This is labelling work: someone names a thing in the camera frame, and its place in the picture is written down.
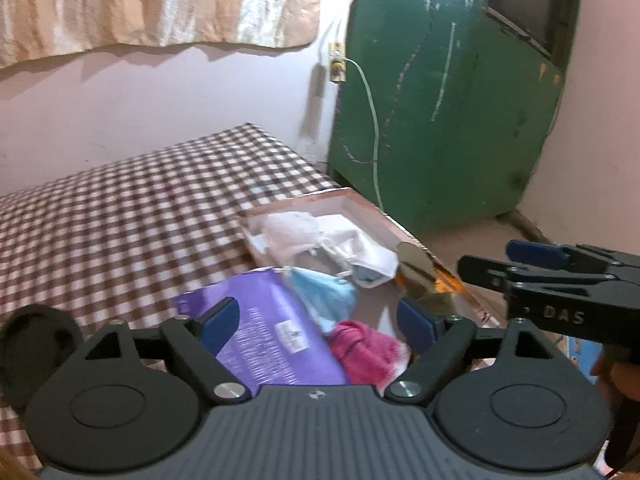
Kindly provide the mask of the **person's right hand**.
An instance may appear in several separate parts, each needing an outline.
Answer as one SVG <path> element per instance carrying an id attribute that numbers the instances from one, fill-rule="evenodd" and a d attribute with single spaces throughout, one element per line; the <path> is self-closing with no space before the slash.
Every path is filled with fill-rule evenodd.
<path id="1" fill-rule="evenodd" d="M 637 364 L 616 360 L 612 350 L 604 346 L 589 375 L 612 408 L 623 401 L 640 401 L 640 368 Z"/>

